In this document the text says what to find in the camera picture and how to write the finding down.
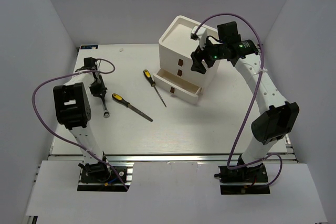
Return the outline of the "silver ratchet wrench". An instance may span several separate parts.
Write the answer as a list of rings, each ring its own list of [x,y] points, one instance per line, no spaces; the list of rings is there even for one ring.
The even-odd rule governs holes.
[[[100,99],[102,101],[102,106],[103,106],[103,117],[108,118],[110,116],[110,112],[107,108],[105,97],[101,95]]]

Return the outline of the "white drawer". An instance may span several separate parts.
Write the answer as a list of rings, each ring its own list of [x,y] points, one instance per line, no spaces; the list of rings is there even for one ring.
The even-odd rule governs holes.
[[[179,76],[175,76],[164,69],[160,69],[153,75],[153,77],[156,85],[163,90],[185,102],[197,104],[201,87],[192,84]]]

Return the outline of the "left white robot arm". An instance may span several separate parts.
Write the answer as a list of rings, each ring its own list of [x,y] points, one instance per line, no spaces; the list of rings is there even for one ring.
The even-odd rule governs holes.
[[[102,75],[98,73],[95,58],[85,58],[84,66],[76,70],[76,76],[67,83],[53,88],[56,117],[75,138],[76,144],[82,151],[84,164],[79,166],[87,175],[104,182],[110,178],[111,168],[105,164],[106,156],[99,147],[89,121],[92,117],[87,90],[101,99],[103,117],[108,118],[110,112],[106,106],[107,88]]]

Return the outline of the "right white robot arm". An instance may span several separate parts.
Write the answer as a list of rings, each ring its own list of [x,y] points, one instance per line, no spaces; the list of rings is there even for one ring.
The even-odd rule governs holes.
[[[191,70],[205,74],[219,60],[229,61],[241,74],[253,93],[260,116],[251,124],[253,138],[237,164],[238,177],[247,182],[256,175],[256,166],[266,158],[270,149],[291,132],[299,113],[297,103],[281,95],[264,68],[261,50],[252,40],[242,40],[236,22],[217,27],[218,38],[201,26],[191,31],[191,39],[199,45],[191,53]]]

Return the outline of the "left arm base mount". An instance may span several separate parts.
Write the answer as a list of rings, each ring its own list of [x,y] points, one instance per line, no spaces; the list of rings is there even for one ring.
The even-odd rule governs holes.
[[[120,182],[114,171],[102,163],[96,164],[78,164],[80,175],[78,180],[77,191],[90,192],[127,192],[129,182],[127,182],[128,168],[126,166],[114,166],[118,175],[125,183],[126,187]]]

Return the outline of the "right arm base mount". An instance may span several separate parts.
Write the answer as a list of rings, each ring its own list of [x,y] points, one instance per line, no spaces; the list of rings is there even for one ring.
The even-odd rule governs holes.
[[[270,194],[268,175],[264,164],[230,170],[219,166],[214,177],[220,181],[222,195],[267,195]]]

